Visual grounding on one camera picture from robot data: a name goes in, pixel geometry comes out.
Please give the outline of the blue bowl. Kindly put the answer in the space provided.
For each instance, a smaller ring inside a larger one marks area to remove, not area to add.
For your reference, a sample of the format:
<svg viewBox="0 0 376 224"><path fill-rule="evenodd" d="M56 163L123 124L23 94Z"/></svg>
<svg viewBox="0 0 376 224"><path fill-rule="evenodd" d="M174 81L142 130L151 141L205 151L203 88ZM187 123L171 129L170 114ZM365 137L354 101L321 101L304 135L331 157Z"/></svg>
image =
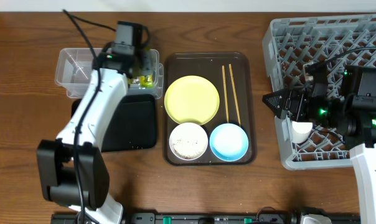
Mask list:
<svg viewBox="0 0 376 224"><path fill-rule="evenodd" d="M220 160L235 162L247 153L249 139L240 126L224 123L211 132L209 146L213 154Z"/></svg>

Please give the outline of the yellow plate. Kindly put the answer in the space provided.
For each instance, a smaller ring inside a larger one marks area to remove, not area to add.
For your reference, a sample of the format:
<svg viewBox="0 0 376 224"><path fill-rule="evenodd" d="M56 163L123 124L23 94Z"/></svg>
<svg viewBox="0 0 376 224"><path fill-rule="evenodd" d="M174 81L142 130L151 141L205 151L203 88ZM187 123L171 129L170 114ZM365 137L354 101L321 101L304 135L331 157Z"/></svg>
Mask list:
<svg viewBox="0 0 376 224"><path fill-rule="evenodd" d="M219 92L208 79L189 75L178 78L166 90L164 107L176 123L208 123L219 110Z"/></svg>

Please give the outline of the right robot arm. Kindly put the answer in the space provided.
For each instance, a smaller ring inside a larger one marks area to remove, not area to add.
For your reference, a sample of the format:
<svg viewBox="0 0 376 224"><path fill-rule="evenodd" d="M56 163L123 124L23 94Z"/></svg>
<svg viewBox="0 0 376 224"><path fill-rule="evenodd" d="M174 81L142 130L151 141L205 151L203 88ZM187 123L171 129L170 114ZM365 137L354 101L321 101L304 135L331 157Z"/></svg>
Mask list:
<svg viewBox="0 0 376 224"><path fill-rule="evenodd" d="M279 119L334 128L343 137L357 179L360 221L376 223L376 68L346 66L341 95L331 100L316 90L285 88L262 101Z"/></svg>

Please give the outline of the white cup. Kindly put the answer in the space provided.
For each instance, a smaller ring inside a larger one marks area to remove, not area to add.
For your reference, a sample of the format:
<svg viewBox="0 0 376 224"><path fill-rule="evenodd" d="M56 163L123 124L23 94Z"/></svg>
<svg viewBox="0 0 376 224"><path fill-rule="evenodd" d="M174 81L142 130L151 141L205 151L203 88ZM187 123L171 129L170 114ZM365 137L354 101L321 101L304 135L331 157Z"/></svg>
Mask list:
<svg viewBox="0 0 376 224"><path fill-rule="evenodd" d="M306 141L313 129L313 124L311 122L296 122L292 121L292 143L300 144Z"/></svg>

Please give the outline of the white bowl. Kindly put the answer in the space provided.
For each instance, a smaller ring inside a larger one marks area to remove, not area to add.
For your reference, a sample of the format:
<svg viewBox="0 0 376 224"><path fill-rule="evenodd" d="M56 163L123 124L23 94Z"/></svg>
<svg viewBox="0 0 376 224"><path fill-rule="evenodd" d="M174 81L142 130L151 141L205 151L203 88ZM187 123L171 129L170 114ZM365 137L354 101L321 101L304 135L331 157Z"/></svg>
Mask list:
<svg viewBox="0 0 376 224"><path fill-rule="evenodd" d="M183 161L200 158L207 150L208 142L204 128L195 123L179 124L169 136L171 152Z"/></svg>

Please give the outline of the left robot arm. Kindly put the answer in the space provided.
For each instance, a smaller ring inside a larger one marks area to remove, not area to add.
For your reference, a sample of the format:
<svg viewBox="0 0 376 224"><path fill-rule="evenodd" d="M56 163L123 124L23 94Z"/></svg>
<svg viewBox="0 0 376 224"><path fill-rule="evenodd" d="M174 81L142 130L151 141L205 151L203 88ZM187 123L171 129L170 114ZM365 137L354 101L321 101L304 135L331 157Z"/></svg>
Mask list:
<svg viewBox="0 0 376 224"><path fill-rule="evenodd" d="M78 212L92 223L121 223L123 206L109 194L110 176L101 147L120 101L128 96L126 71L93 69L88 88L71 120L37 148L43 198Z"/></svg>

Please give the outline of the green yellow wrapper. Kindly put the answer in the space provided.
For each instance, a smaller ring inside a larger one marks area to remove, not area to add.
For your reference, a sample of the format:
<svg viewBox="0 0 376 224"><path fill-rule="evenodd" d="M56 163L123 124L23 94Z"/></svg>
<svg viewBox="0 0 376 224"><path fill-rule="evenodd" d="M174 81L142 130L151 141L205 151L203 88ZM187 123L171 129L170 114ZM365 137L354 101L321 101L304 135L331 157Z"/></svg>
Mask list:
<svg viewBox="0 0 376 224"><path fill-rule="evenodd" d="M139 84L141 88L153 88L153 75L143 75L139 77Z"/></svg>

